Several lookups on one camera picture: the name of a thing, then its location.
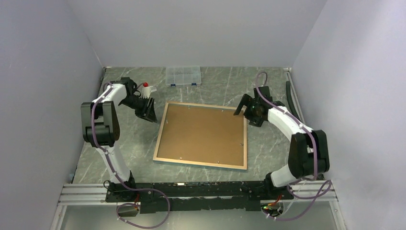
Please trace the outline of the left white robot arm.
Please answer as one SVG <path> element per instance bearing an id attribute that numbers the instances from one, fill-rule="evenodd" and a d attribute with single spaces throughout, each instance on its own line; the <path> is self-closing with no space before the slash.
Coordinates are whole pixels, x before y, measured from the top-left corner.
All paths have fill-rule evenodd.
<path id="1" fill-rule="evenodd" d="M 100 96 L 80 107 L 83 139 L 101 155 L 110 175 L 109 187 L 120 186 L 118 195 L 124 201 L 136 197 L 137 187 L 118 143 L 121 130 L 116 109 L 127 106 L 134 110 L 136 117 L 156 123 L 155 100 L 151 97 L 156 90 L 156 86 L 146 82 L 137 84 L 129 77 L 122 77 L 107 82 Z"/>

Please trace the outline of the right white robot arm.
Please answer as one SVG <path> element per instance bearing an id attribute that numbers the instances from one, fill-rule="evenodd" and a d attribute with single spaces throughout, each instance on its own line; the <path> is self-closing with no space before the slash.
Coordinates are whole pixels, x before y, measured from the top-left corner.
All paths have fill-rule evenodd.
<path id="1" fill-rule="evenodd" d="M 263 192 L 274 199 L 282 187 L 300 179 L 315 179 L 330 168 L 327 136 L 322 130 L 306 126 L 280 101 L 273 101 L 268 86 L 257 87 L 254 96 L 244 94 L 234 115 L 243 113 L 251 126 L 267 121 L 276 126 L 290 141 L 287 164 L 267 174 Z"/>

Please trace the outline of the clear plastic organizer box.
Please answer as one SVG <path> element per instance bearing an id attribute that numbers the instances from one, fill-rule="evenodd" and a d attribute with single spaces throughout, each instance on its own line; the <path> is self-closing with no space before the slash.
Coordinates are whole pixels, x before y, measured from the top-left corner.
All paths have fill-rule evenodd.
<path id="1" fill-rule="evenodd" d="M 200 86 L 200 66 L 166 67 L 166 85 L 169 87 Z"/>

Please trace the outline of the black mounting base bar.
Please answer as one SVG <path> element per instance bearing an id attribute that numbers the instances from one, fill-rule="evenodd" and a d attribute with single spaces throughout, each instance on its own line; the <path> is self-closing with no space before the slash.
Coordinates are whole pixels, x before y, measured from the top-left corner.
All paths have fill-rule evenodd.
<path id="1" fill-rule="evenodd" d="M 107 187 L 107 203 L 138 203 L 142 214 L 170 211 L 259 211 L 269 202 L 292 200 L 285 187 L 271 188 L 265 181 L 136 183 L 136 191 L 121 184 Z"/>

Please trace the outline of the aluminium rail frame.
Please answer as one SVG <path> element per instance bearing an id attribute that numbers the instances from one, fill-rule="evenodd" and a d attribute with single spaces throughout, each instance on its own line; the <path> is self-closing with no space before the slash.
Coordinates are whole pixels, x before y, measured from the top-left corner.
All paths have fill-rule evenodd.
<path id="1" fill-rule="evenodd" d="M 59 230 L 62 227 L 62 222 L 68 206 L 97 206 L 108 205 L 118 207 L 125 203 L 107 203 L 106 185 L 104 184 L 65 184 L 62 188 L 56 213 L 51 224 L 51 229 Z M 337 194 L 332 183 L 327 180 L 316 180 L 307 182 L 298 182 L 287 190 L 292 196 L 292 200 L 274 201 L 273 203 L 279 206 L 284 206 L 287 203 L 292 206 L 297 202 L 328 202 L 334 218 L 334 223 L 339 230 L 347 228 L 345 220 L 341 213 Z M 129 203 L 132 206 L 137 206 L 138 203 Z"/>

